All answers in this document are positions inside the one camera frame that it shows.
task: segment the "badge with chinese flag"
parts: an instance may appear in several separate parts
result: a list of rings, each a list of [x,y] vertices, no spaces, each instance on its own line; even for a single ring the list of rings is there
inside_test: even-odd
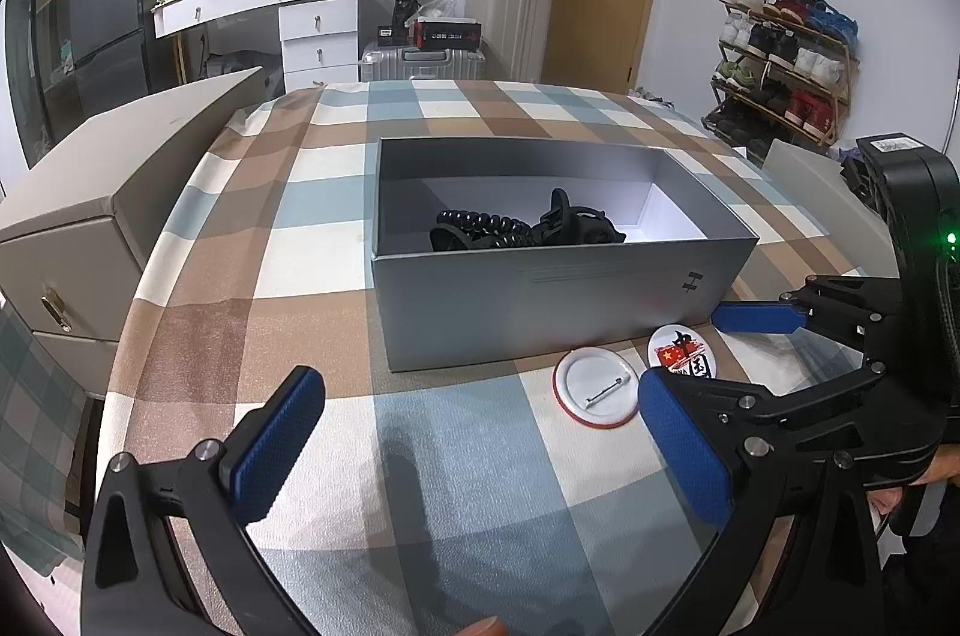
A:
[[[716,360],[697,331],[683,325],[667,325],[650,336],[647,345],[650,367],[664,366],[674,373],[715,379]]]

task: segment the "green sneaker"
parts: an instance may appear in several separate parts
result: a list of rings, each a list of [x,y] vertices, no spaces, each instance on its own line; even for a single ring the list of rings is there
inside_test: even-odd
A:
[[[727,83],[737,91],[747,92],[757,88],[757,78],[755,78],[754,72],[750,67],[743,67],[742,64],[736,66],[733,75],[727,78]]]
[[[736,62],[720,62],[713,72],[713,79],[717,83],[726,83],[733,76],[735,70]]]

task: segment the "round badge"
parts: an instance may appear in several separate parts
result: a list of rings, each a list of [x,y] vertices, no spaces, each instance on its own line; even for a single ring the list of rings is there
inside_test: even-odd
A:
[[[554,368],[553,393],[581,425],[618,428],[637,413],[637,372],[617,353],[587,346]]]
[[[717,376],[717,361],[707,341],[697,331],[683,325],[667,325],[651,335],[647,359],[651,368],[662,365],[677,374],[705,379],[716,379]]]

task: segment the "white suitcase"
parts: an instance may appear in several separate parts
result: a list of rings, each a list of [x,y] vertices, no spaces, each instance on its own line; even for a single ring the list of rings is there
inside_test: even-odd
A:
[[[464,15],[483,25],[491,81],[539,83],[553,0],[467,0]]]

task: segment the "gold drawer handle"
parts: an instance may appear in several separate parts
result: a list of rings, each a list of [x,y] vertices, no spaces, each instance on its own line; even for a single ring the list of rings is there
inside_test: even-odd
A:
[[[40,298],[40,302],[43,307],[46,308],[47,313],[54,318],[54,322],[59,325],[62,331],[72,331],[72,326],[70,326],[70,323],[66,320],[64,301],[59,298],[59,295],[56,294],[54,289],[47,289],[47,293]]]

